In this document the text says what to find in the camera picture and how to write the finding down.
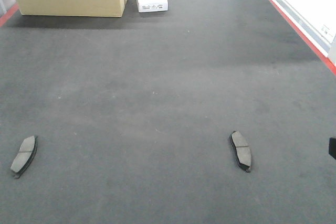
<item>red stripe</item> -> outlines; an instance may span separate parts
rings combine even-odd
[[[282,15],[282,17],[290,24],[290,26],[296,31],[301,39],[310,47],[311,50],[324,62],[324,64],[330,69],[330,71],[336,75],[336,66],[332,61],[325,57],[324,54],[307,38],[306,35],[300,30],[300,28],[294,24],[294,22],[276,5],[274,0],[269,0],[275,9]]]
[[[8,12],[6,12],[2,17],[0,17],[0,27],[2,27],[7,20],[9,20],[14,13],[16,13],[16,11],[19,9],[19,6],[17,4],[14,4],[9,10]]]

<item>brake pad friction material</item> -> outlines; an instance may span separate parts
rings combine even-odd
[[[233,132],[230,139],[235,151],[238,166],[249,173],[251,171],[252,154],[247,141],[239,131]]]
[[[20,150],[10,167],[15,178],[20,178],[22,173],[32,162],[37,148],[36,136],[31,136],[23,140]]]

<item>floor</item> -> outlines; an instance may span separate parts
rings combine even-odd
[[[335,76],[267,0],[169,4],[0,29],[2,224],[334,222]]]

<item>brake pad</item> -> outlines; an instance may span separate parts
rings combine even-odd
[[[329,139],[329,155],[336,159],[336,137]]]
[[[239,131],[233,132],[230,140],[235,151],[238,166],[247,173],[251,172],[252,154],[247,141]]]
[[[31,136],[23,140],[18,154],[10,167],[15,178],[20,178],[22,173],[32,162],[37,149],[36,136]]]

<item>black object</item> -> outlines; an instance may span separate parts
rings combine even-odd
[[[329,155],[336,159],[336,137],[329,139]]]
[[[31,136],[23,140],[20,150],[10,167],[15,178],[20,178],[22,173],[31,164],[37,149],[36,136]]]
[[[247,141],[239,131],[233,132],[230,140],[236,154],[238,166],[247,173],[251,172],[252,155]]]

